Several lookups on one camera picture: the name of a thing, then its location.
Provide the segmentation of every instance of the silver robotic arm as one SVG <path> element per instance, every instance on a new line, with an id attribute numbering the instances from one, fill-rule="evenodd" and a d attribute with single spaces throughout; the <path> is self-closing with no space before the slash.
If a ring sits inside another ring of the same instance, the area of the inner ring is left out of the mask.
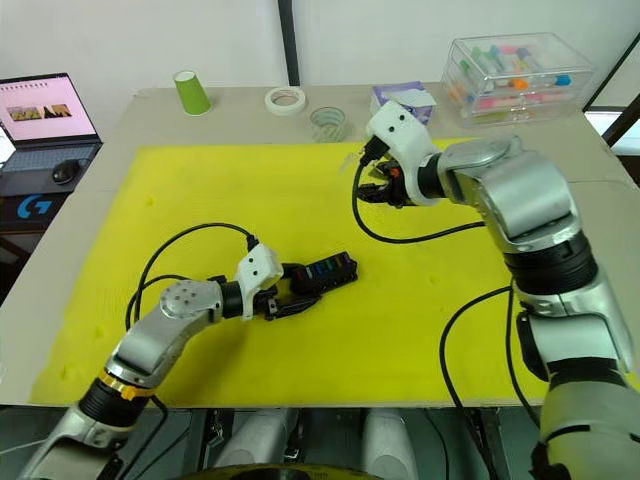
<path id="1" fill-rule="evenodd" d="M 560 171 L 516 136 L 438 152 L 394 102 L 367 131 L 361 163 L 383 154 L 397 161 L 408 203 L 473 206 L 504 256 L 524 308 L 517 326 L 525 363 L 549 381 L 534 476 L 639 478 L 640 395 L 623 376 L 633 367 L 631 338 Z"/>
<path id="2" fill-rule="evenodd" d="M 282 274 L 275 253 L 257 244 L 239 263 L 232 282 L 182 280 L 167 288 L 159 305 L 127 332 L 19 478 L 115 478 L 122 467 L 117 450 L 187 342 L 223 317 L 252 318 L 255 294 Z"/>

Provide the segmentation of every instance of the yellow foam mat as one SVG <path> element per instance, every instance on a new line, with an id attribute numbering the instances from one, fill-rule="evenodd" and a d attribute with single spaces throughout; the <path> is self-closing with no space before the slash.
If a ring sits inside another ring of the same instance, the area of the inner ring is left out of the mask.
<path id="1" fill-rule="evenodd" d="M 255 232 L 282 262 L 310 263 L 346 250 L 359 263 L 359 279 L 293 317 L 236 318 L 206 329 L 159 389 L 167 404 L 450 403 L 438 363 L 442 329 L 464 303 L 507 285 L 508 272 L 484 229 L 412 245 L 383 244 L 361 232 L 350 209 L 355 165 L 340 170 L 345 156 L 360 148 L 139 150 L 86 259 L 31 401 L 80 398 L 124 335 L 125 307 L 149 256 L 184 228 L 223 221 Z M 375 231 L 395 237 L 478 220 L 472 208 L 447 201 L 402 210 L 362 205 L 362 216 Z M 245 248 L 236 232 L 198 231 L 166 250 L 150 276 L 233 277 Z M 143 313 L 167 285 L 145 291 Z M 506 303 L 501 295 L 474 307 L 449 337 L 450 372 L 469 404 L 517 401 L 505 364 Z M 540 399 L 546 384 L 526 371 L 517 335 L 513 345 L 522 388 Z"/>

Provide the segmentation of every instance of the white masking tape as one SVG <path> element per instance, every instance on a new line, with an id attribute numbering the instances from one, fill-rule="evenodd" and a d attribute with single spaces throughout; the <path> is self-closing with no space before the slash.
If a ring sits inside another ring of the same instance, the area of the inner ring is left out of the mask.
<path id="1" fill-rule="evenodd" d="M 298 87 L 274 88 L 264 97 L 264 104 L 267 110 L 279 116 L 296 115 L 300 113 L 304 110 L 306 102 L 307 97 Z"/>

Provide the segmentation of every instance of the computer mouse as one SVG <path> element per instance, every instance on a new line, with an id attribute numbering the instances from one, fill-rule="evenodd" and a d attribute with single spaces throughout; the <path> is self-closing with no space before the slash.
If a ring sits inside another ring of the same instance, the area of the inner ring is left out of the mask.
<path id="1" fill-rule="evenodd" d="M 53 167 L 51 178 L 58 185 L 64 185 L 76 178 L 80 169 L 80 162 L 78 160 L 65 160 Z"/>

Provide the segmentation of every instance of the clear plastic box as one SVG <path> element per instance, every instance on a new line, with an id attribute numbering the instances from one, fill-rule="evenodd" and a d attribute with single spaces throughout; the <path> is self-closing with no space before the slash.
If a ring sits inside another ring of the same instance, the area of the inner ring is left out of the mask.
<path id="1" fill-rule="evenodd" d="M 442 84 L 465 127 L 499 125 L 562 115 L 594 70 L 553 33 L 457 38 Z"/>

